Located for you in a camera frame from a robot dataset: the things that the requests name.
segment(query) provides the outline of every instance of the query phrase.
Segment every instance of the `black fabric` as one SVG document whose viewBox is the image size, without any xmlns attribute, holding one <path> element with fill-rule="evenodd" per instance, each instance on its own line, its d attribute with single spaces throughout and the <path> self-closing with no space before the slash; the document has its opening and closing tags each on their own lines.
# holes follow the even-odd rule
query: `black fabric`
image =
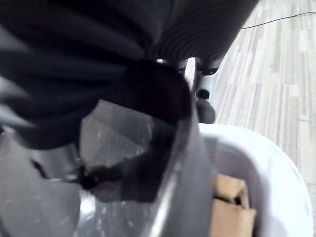
<svg viewBox="0 0 316 237">
<path fill-rule="evenodd" d="M 81 120 L 100 98 L 143 111 L 142 101 L 120 95 L 132 95 L 132 88 L 137 91 L 139 81 L 129 68 L 158 57 L 170 62 L 199 57 L 210 64 L 226 53 L 255 3 L 4 0 L 0 123 L 12 128 L 24 146 L 48 149 L 77 137 Z M 151 69 L 148 78 L 140 79 L 148 86 L 163 77 L 159 68 Z M 151 91 L 157 99 L 162 97 L 155 88 Z M 137 99 L 144 100 L 147 94 L 141 92 Z M 168 103 L 172 101 L 166 99 L 164 105 Z M 158 109 L 170 119 L 166 114 L 171 111 Z"/>
</svg>

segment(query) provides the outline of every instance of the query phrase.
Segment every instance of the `white bin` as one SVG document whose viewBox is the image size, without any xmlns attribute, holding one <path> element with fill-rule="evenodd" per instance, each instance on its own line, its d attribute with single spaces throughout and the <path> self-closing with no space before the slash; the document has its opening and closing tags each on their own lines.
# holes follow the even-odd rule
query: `white bin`
<svg viewBox="0 0 316 237">
<path fill-rule="evenodd" d="M 306 185 L 276 144 L 245 128 L 200 124 L 216 170 L 247 182 L 255 237 L 313 237 Z"/>
</svg>

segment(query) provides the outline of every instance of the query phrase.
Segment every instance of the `brown paper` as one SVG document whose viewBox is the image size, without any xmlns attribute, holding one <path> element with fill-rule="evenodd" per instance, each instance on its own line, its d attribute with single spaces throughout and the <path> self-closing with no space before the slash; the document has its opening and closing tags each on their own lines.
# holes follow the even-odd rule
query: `brown paper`
<svg viewBox="0 0 316 237">
<path fill-rule="evenodd" d="M 249 209 L 247 185 L 241 179 L 218 174 L 214 179 L 214 192 L 217 199 Z"/>
<path fill-rule="evenodd" d="M 246 182 L 218 174 L 214 180 L 211 237 L 252 237 L 256 211 L 249 209 Z"/>
<path fill-rule="evenodd" d="M 252 237 L 256 212 L 214 200 L 211 237 Z"/>
</svg>

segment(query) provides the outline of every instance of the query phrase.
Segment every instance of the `chair caster wheel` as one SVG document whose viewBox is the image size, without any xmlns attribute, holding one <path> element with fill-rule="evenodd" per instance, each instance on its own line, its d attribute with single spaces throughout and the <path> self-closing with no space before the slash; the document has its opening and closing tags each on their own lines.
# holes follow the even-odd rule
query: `chair caster wheel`
<svg viewBox="0 0 316 237">
<path fill-rule="evenodd" d="M 197 108 L 197 115 L 200 123 L 213 124 L 215 123 L 216 113 L 211 104 L 205 99 L 194 101 Z"/>
</svg>

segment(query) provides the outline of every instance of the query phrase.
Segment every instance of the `cable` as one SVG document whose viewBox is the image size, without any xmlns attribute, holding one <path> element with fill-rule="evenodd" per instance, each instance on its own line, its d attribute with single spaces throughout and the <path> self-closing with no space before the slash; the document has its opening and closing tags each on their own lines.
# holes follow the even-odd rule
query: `cable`
<svg viewBox="0 0 316 237">
<path fill-rule="evenodd" d="M 254 27 L 257 27 L 257 26 L 262 26 L 262 25 L 265 25 L 265 24 L 268 24 L 268 23 L 271 23 L 271 22 L 274 22 L 274 21 L 280 21 L 280 20 L 283 20 L 283 19 L 294 18 L 294 17 L 297 17 L 297 16 L 305 15 L 305 14 L 316 14 L 316 11 L 304 12 L 304 13 L 300 13 L 300 14 L 297 14 L 297 15 L 294 15 L 294 16 L 287 16 L 287 17 L 279 18 L 279 19 L 276 19 L 276 20 L 273 20 L 273 21 L 268 21 L 268 22 L 265 22 L 265 23 L 254 25 L 254 26 L 243 27 L 242 30 L 243 29 L 254 28 Z"/>
</svg>

